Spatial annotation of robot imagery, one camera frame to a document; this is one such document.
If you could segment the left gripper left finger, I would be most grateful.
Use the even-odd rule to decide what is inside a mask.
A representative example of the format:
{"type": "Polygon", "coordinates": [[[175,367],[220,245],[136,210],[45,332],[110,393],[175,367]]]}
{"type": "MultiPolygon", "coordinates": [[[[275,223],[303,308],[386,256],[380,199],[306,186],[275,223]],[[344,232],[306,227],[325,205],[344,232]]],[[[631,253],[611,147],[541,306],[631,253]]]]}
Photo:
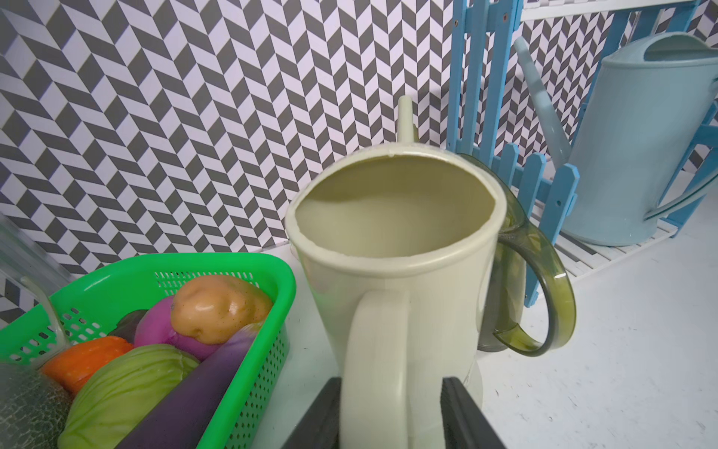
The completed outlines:
{"type": "Polygon", "coordinates": [[[330,378],[282,446],[282,449],[340,447],[341,378],[330,378]]]}

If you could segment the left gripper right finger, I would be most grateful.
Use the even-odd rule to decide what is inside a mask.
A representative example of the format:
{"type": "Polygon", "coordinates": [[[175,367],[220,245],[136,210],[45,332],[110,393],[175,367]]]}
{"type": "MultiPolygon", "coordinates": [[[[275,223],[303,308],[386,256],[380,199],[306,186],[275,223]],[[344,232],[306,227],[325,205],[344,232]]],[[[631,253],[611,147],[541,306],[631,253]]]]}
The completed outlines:
{"type": "Polygon", "coordinates": [[[442,380],[441,414],[447,449],[506,448],[462,382],[455,377],[442,380]]]}

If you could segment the cream watering can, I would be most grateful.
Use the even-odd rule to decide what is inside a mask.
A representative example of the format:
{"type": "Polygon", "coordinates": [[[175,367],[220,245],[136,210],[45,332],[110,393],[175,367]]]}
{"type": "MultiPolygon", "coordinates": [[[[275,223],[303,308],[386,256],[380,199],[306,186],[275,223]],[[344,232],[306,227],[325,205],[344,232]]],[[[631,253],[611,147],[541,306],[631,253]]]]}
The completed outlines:
{"type": "Polygon", "coordinates": [[[341,377],[340,446],[443,446],[441,387],[465,380],[507,212],[499,182],[415,140],[412,102],[398,138],[325,169],[285,226],[341,377]]]}

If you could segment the blue white slatted shelf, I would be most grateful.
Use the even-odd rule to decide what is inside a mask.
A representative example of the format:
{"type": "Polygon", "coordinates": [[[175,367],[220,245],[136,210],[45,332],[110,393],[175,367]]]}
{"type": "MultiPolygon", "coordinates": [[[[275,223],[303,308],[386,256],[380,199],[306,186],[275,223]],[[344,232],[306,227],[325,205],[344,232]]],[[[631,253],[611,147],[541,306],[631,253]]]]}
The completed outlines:
{"type": "Polygon", "coordinates": [[[717,44],[714,1],[456,1],[452,30],[447,145],[461,148],[460,85],[467,56],[465,45],[484,31],[486,68],[471,68],[467,88],[479,95],[472,117],[481,125],[481,142],[473,155],[488,155],[497,146],[517,143],[528,152],[543,150],[539,119],[528,106],[528,91],[517,76],[510,49],[524,37],[549,80],[550,95],[561,107],[560,119],[578,135],[602,60],[629,41],[650,33],[683,31],[717,44]]]}

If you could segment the light blue watering can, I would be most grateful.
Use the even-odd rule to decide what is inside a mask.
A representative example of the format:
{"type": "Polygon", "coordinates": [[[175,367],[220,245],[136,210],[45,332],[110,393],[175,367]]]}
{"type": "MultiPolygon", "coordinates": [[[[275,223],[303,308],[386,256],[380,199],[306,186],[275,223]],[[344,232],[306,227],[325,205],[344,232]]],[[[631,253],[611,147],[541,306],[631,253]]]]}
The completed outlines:
{"type": "Polygon", "coordinates": [[[601,246],[647,241],[659,218],[703,196],[716,173],[659,204],[717,95],[717,52],[688,33],[663,33],[605,57],[580,129],[569,141],[527,42],[514,42],[556,168],[580,172],[563,232],[601,246]]]}

